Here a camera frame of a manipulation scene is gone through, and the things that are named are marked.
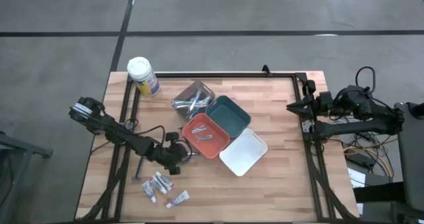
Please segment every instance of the toothpaste tube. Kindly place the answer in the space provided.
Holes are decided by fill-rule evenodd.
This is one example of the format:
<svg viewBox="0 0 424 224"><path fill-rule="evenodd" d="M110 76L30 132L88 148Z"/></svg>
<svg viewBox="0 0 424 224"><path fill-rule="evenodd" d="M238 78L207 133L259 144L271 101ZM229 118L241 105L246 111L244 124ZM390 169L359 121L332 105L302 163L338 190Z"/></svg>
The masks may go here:
<svg viewBox="0 0 424 224"><path fill-rule="evenodd" d="M153 175L150 178L150 183L157 188L159 191L161 191L163 194L166 194L166 188L164 186L162 186L159 182L159 180L157 179L157 177L155 175Z"/></svg>
<svg viewBox="0 0 424 224"><path fill-rule="evenodd" d="M157 179L163 186L168 190L171 191L171 189L174 187L174 184L169 180L167 177L163 176L161 173L156 172L155 173Z"/></svg>
<svg viewBox="0 0 424 224"><path fill-rule="evenodd" d="M180 195L178 195L178 197L174 198L170 203L166 204L166 207L167 208L174 207L189 198L190 196L188 195L187 190L185 190Z"/></svg>
<svg viewBox="0 0 424 224"><path fill-rule="evenodd" d="M155 203L156 197L154 196L153 188L150 185L150 182L145 181L142 186L143 186L143 190L146 193L146 195L150 198L150 200L152 200L152 203Z"/></svg>

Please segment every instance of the red tray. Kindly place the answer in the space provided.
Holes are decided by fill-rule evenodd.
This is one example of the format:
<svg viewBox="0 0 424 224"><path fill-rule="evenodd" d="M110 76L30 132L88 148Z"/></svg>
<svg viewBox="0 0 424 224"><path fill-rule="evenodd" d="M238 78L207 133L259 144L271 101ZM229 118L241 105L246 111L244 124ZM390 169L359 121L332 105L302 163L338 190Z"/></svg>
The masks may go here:
<svg viewBox="0 0 424 224"><path fill-rule="evenodd" d="M192 134L191 131L202 126L206 130ZM196 147L206 158L215 158L230 142L230 136L206 114L200 113L184 125L183 136ZM198 137L212 135L210 140L197 141Z"/></svg>

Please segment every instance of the gray floor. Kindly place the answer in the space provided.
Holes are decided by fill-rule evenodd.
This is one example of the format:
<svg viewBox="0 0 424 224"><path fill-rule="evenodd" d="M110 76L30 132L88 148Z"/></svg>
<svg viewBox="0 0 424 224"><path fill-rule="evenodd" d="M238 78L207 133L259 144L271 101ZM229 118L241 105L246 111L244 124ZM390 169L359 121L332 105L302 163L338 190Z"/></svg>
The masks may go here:
<svg viewBox="0 0 424 224"><path fill-rule="evenodd" d="M118 31L127 0L0 0L0 32ZM422 0L134 0L129 30L424 29ZM53 148L34 158L13 223L70 221L92 136L68 118L102 99L117 38L0 38L0 130ZM424 102L423 36L126 38L118 70L146 56L156 71L324 70L333 92L362 66L375 96ZM370 85L364 74L361 84ZM401 180L397 144L390 144Z"/></svg>

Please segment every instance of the wooden tabletop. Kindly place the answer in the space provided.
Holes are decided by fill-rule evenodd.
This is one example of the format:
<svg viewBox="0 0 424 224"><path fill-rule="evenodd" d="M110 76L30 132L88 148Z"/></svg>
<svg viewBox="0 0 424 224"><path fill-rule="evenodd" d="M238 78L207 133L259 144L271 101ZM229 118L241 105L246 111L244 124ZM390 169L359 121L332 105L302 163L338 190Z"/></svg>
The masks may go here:
<svg viewBox="0 0 424 224"><path fill-rule="evenodd" d="M327 90L323 72L306 73L309 79L315 80L317 93ZM126 72L113 72L103 101L108 114L116 120L126 79ZM286 105L295 101L291 79L161 78L157 95L140 98L137 114L140 125L136 131L156 125L163 125L167 132L179 131L178 127L185 122L174 111L171 100L195 80L201 80L216 96L227 95L249 113L252 121L248 128L266 142L267 153L242 177L235 176L219 157L208 160L200 156L196 162L183 165L182 173L177 176L169 176L155 162L143 162L141 182L131 179L140 160L132 153L121 221L316 221L299 119L286 111ZM160 140L162 133L151 132L150 136ZM104 142L104 137L96 137L93 148ZM86 214L105 189L112 153L113 145L108 144L91 155L77 217ZM324 157L331 188L348 210L358 215L340 143L325 144ZM155 171L170 177L175 188L167 195L156 192L157 202L151 203L141 183ZM165 205L184 190L191 198L177 207L166 208ZM325 209L322 192L320 196Z"/></svg>

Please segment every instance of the plastic bin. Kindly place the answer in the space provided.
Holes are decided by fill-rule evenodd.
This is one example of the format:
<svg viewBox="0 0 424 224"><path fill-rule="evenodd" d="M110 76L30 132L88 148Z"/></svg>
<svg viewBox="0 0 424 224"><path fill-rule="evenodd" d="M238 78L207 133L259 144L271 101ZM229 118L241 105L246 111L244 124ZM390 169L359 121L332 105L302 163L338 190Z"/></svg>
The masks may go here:
<svg viewBox="0 0 424 224"><path fill-rule="evenodd" d="M191 133L192 130L205 125L206 130ZM182 135L196 147L206 158L215 158L226 147L230 136L204 113L197 114L184 125ZM212 135L212 139L197 141L198 137Z"/></svg>
<svg viewBox="0 0 424 224"><path fill-rule="evenodd" d="M250 115L226 95L212 102L206 108L206 115L231 138L237 138L250 123Z"/></svg>
<svg viewBox="0 0 424 224"><path fill-rule="evenodd" d="M251 129L245 129L219 158L237 176L243 176L268 150L268 145Z"/></svg>
<svg viewBox="0 0 424 224"><path fill-rule="evenodd" d="M196 94L196 91L200 89L201 95L199 97L199 100L205 99L207 96L210 96L211 99L209 100L209 104L212 103L212 101L215 98L215 94L201 81L195 81L193 82L189 87L187 87L183 92L181 92L179 95L177 95L172 103L174 101L189 101L191 98L193 98ZM179 108L176 109L177 113L180 114L186 121L189 121L191 118L193 118L198 113L204 113L206 110L206 107L194 109L191 112L188 112L188 108Z"/></svg>

